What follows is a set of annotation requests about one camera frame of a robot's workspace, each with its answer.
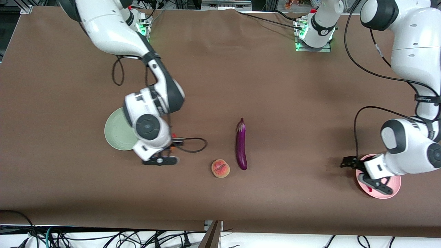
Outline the pink yellow peach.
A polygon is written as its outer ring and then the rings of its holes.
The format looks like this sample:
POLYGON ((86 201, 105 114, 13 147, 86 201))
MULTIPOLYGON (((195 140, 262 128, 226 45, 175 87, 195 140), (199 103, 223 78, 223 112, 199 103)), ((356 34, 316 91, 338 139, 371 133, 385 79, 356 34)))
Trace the pink yellow peach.
POLYGON ((211 164, 211 171, 217 178, 225 178, 230 173, 230 166, 223 159, 217 159, 211 164))

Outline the long purple eggplant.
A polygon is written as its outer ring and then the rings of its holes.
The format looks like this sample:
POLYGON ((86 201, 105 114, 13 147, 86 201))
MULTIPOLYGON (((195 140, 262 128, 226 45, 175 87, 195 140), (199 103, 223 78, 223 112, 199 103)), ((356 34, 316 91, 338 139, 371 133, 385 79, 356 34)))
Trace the long purple eggplant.
POLYGON ((247 170, 248 168, 246 151, 245 151, 245 139, 246 139, 246 126, 244 123, 244 119, 241 118, 236 128, 236 160, 238 166, 244 171, 247 170))

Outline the pink round plate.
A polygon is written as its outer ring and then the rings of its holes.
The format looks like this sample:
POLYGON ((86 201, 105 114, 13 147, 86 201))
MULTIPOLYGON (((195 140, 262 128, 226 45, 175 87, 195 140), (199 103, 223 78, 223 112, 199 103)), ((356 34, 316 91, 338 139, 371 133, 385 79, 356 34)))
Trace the pink round plate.
MULTIPOLYGON (((387 167, 387 165, 385 163, 384 154, 367 154, 367 155, 360 157, 360 159, 362 159, 364 162, 367 162, 368 164, 372 165, 371 168, 373 169, 373 172, 375 174, 380 172, 379 167, 381 167, 383 169, 383 172, 381 173, 382 175, 388 174, 389 176, 391 176, 390 181, 388 183, 388 186, 391 187, 393 190, 393 194, 390 196, 383 195, 382 193, 376 191, 375 189, 371 193, 369 193, 367 191, 367 185, 364 185, 357 180, 359 187, 361 188, 361 190, 364 193, 366 193, 370 197, 373 197, 376 199, 390 199, 399 192, 400 187, 401 187, 401 176, 400 175, 392 176, 390 169, 387 167)), ((362 173, 361 171, 356 170, 356 177, 359 176, 359 174, 361 174, 361 173, 362 173)))

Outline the light green round plate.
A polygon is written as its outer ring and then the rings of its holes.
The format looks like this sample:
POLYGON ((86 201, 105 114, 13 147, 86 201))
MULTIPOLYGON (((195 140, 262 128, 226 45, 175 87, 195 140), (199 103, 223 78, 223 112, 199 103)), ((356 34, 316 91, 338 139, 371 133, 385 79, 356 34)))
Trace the light green round plate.
POLYGON ((126 120, 123 108, 115 110, 104 125, 104 136, 107 143, 121 151, 129 151, 138 139, 126 120))

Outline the brown table cover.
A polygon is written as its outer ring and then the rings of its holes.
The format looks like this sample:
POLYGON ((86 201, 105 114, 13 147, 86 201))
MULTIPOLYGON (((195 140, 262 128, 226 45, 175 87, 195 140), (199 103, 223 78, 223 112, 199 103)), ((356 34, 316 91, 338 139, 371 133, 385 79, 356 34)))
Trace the brown table cover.
POLYGON ((405 175, 396 196, 379 200, 340 168, 355 152, 360 108, 413 115, 415 106, 406 83, 349 60, 344 25, 332 52, 298 52, 288 28, 234 10, 161 14, 150 41, 186 94, 172 130, 208 147, 176 149, 179 163, 159 167, 104 137, 110 114, 145 86, 142 62, 124 59, 116 86, 113 55, 60 7, 33 8, 0 63, 0 210, 35 225, 202 230, 222 220, 235 232, 441 237, 441 169, 405 175), (217 159, 230 166, 225 178, 211 171, 217 159))

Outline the aluminium frame post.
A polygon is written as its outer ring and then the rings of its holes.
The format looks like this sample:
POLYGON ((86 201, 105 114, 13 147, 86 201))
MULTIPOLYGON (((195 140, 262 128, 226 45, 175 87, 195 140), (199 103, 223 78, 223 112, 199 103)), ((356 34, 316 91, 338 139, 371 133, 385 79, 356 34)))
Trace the aluminium frame post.
POLYGON ((208 228, 197 248, 220 248, 223 221, 205 221, 208 228))

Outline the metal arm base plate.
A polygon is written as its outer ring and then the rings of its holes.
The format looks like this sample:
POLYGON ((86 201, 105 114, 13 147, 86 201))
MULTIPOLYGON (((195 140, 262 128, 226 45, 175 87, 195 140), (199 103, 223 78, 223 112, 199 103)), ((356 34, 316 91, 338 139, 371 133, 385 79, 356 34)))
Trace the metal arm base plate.
POLYGON ((331 39, 334 29, 330 34, 326 36, 320 36, 317 34, 308 34, 309 30, 313 30, 308 26, 308 20, 306 16, 301 18, 296 18, 293 21, 294 27, 299 27, 300 29, 295 29, 295 43, 296 51, 307 51, 307 52, 331 52, 331 39))
POLYGON ((139 12, 136 19, 137 31, 150 41, 150 33, 153 22, 153 16, 139 12))

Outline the aluminium frame bar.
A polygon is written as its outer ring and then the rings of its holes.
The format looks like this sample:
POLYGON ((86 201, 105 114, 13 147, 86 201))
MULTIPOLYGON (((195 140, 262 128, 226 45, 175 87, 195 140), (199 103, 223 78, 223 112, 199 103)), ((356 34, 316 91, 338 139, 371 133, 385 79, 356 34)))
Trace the aluminium frame bar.
POLYGON ((252 0, 201 0, 200 9, 252 11, 252 0))

